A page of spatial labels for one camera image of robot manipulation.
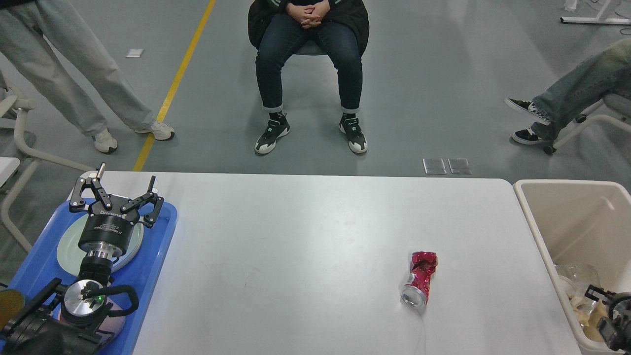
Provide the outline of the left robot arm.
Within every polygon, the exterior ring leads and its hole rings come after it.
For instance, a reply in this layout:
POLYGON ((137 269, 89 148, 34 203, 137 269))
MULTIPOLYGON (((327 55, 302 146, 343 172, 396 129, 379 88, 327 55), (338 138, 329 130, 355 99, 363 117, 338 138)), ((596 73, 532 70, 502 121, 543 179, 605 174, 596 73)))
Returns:
POLYGON ((54 277, 1 322, 3 354, 95 355, 139 309, 138 287, 118 284, 113 265, 128 253, 138 225, 158 222, 164 198, 155 190, 155 176, 136 198, 108 193, 101 184, 104 171, 101 164, 93 177, 79 177, 68 202, 70 213, 86 217, 76 243, 84 254, 76 277, 54 277))

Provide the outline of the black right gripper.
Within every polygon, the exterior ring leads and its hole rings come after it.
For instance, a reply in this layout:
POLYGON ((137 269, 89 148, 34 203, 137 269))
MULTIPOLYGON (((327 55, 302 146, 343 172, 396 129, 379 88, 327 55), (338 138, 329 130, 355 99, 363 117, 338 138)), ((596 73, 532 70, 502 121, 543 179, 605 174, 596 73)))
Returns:
POLYGON ((598 321, 602 339, 613 351, 631 351, 631 293, 615 293, 589 285, 584 296, 607 307, 608 318, 598 321))

